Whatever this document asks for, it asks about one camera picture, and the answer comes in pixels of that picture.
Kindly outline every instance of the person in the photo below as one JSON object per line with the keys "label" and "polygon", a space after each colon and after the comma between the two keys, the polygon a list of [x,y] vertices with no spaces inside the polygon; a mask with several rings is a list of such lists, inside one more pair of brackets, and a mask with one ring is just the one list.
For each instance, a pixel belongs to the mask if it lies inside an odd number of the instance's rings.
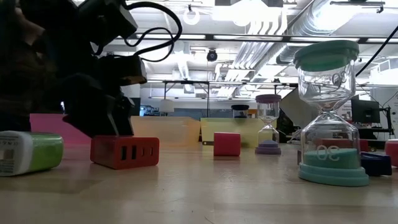
{"label": "person", "polygon": [[57,69],[33,49],[44,29],[25,18],[18,1],[1,16],[0,131],[31,131],[29,116],[46,110],[43,95]]}

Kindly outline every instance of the desk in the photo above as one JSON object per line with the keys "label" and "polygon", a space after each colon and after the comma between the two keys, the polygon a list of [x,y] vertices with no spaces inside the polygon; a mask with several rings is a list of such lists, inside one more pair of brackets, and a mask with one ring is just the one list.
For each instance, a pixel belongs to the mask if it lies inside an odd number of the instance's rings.
{"label": "desk", "polygon": [[199,145],[162,148],[158,166],[119,171],[68,149],[51,171],[0,178],[1,223],[397,223],[396,170],[368,187],[315,184],[297,177],[295,147],[217,160]]}

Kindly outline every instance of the red multi-port charger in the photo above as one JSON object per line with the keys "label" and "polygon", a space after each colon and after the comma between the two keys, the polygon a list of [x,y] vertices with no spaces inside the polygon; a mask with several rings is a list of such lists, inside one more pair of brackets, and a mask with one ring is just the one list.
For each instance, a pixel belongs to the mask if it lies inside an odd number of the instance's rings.
{"label": "red multi-port charger", "polygon": [[112,169],[155,166],[159,162],[159,139],[134,136],[95,136],[91,161]]}

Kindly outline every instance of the teal sand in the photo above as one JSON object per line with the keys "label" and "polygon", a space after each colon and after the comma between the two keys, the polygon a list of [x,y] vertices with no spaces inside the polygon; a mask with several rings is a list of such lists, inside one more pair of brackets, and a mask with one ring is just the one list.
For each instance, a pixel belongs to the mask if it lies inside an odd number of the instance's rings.
{"label": "teal sand", "polygon": [[356,149],[306,152],[298,176],[320,184],[347,187],[369,185],[369,176],[360,166]]}

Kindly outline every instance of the pink block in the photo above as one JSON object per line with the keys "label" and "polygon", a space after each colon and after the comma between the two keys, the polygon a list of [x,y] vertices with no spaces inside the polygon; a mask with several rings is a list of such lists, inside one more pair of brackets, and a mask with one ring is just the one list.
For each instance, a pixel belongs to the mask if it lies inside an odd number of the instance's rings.
{"label": "pink block", "polygon": [[388,140],[384,150],[391,157],[391,165],[398,167],[398,139]]}
{"label": "pink block", "polygon": [[240,154],[240,134],[214,133],[214,156],[239,156]]}
{"label": "pink block", "polygon": [[31,114],[32,132],[59,134],[66,145],[91,144],[91,138],[62,121],[64,116],[64,114]]}

